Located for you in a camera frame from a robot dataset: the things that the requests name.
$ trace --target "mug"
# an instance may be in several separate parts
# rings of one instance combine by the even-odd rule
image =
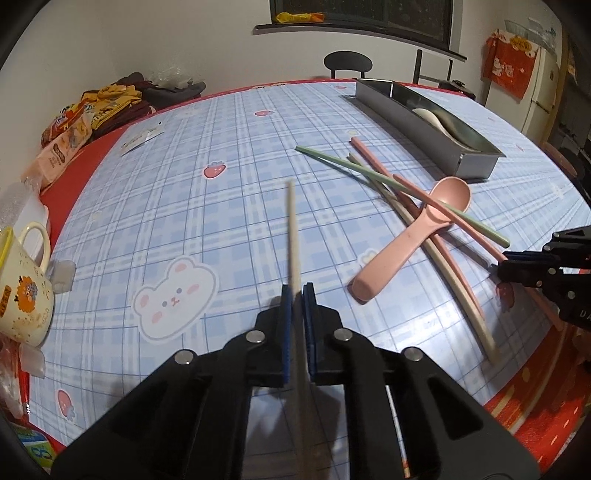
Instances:
[[[39,267],[22,246],[31,230],[43,236]],[[29,223],[18,239],[12,227],[0,232],[0,333],[17,342],[38,346],[49,330],[54,295],[45,272],[50,254],[49,235],[40,223]]]

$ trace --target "green chopstick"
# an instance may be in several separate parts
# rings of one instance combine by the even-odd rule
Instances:
[[[384,183],[384,184],[388,185],[389,187],[392,187],[393,189],[398,190],[399,192],[403,192],[403,193],[406,193],[407,195],[414,197],[413,193],[410,190],[408,190],[404,185],[397,182],[392,177],[382,175],[381,173],[378,173],[378,172],[372,170],[371,168],[364,167],[362,165],[357,165],[356,163],[353,163],[349,160],[343,160],[342,158],[335,157],[333,155],[328,155],[326,153],[319,152],[319,151],[314,150],[312,148],[301,147],[298,145],[295,149],[298,152],[309,155],[312,158],[315,158],[317,160],[329,161],[331,163],[335,163],[337,165],[340,165],[341,167],[345,167],[345,168],[349,168],[351,170],[354,170],[358,173],[365,175],[366,177],[380,181],[381,183]],[[451,205],[448,205],[447,203],[444,203],[444,202],[442,202],[442,203],[446,207],[448,207],[452,212],[454,212],[456,215],[462,217],[465,221],[467,221],[472,227],[474,227],[475,230],[480,232],[482,235],[489,238],[494,243],[500,245],[503,248],[509,248],[509,245],[511,243],[509,242],[508,238],[502,236],[498,232],[495,232],[493,229],[486,226],[484,223],[468,216],[464,212],[452,207]]]

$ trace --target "window sill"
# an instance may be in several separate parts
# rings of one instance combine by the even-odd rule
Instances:
[[[414,38],[406,37],[402,34],[394,34],[386,28],[377,25],[356,24],[353,22],[323,22],[323,23],[271,23],[256,25],[253,29],[253,35],[276,32],[302,32],[302,31],[331,31],[341,33],[357,33],[360,35],[370,35],[373,37],[390,38],[392,40],[402,41],[419,48],[431,50],[436,53],[451,57],[454,60],[466,61],[467,57],[447,48],[436,46],[431,43],[418,41]]]

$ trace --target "stainless steel box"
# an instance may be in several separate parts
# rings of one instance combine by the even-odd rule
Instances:
[[[435,102],[392,80],[357,79],[355,98],[384,117],[423,150],[445,175],[487,179],[502,151]],[[458,145],[413,110],[435,114]]]

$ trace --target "metal screw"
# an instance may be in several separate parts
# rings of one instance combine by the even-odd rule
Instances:
[[[423,359],[423,351],[415,346],[410,346],[404,351],[404,356],[411,362],[418,362]]]
[[[251,330],[246,334],[246,341],[250,343],[261,343],[265,340],[265,334],[260,330]]]
[[[188,365],[193,361],[193,352],[191,350],[179,350],[174,355],[174,361],[177,362],[179,365]]]
[[[353,338],[353,332],[348,328],[337,328],[333,335],[337,340],[341,340],[342,342],[348,342]]]

